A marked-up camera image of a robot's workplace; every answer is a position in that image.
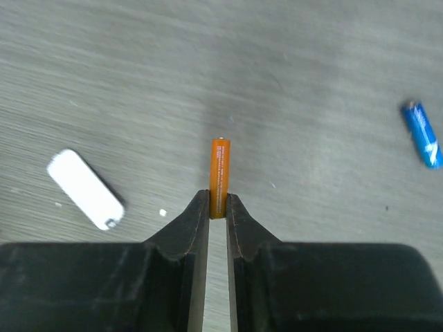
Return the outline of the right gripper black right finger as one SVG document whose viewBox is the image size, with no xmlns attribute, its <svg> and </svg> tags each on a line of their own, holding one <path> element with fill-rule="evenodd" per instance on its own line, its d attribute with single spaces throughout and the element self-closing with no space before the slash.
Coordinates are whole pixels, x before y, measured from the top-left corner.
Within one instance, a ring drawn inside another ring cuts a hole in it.
<svg viewBox="0 0 443 332">
<path fill-rule="evenodd" d="M 285 242 L 226 205 L 232 331 L 441 331 L 442 290 L 398 243 Z"/>
</svg>

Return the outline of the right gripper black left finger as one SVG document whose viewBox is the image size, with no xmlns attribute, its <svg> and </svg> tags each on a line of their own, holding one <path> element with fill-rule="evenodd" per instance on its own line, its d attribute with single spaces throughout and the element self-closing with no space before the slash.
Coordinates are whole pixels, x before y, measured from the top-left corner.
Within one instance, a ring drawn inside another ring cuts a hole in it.
<svg viewBox="0 0 443 332">
<path fill-rule="evenodd" d="M 2 331 L 200 331 L 209 193 L 140 243 L 1 246 Z"/>
</svg>

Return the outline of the orange battery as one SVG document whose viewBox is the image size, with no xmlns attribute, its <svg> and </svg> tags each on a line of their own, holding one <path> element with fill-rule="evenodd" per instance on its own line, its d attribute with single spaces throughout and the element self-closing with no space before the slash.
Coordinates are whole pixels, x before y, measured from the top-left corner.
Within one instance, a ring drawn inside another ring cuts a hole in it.
<svg viewBox="0 0 443 332">
<path fill-rule="evenodd" d="M 210 218 L 226 217 L 230 169 L 230 140 L 223 137 L 212 141 L 210 157 Z"/>
</svg>

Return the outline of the white battery cover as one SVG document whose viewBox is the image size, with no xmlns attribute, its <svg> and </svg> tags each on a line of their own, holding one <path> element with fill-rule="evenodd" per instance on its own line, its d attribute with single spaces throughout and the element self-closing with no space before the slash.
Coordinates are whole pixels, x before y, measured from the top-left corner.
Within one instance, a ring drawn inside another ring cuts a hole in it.
<svg viewBox="0 0 443 332">
<path fill-rule="evenodd" d="M 124 217 L 124 205 L 77 152 L 63 149 L 52 157 L 46 170 L 98 229 L 108 231 Z"/>
</svg>

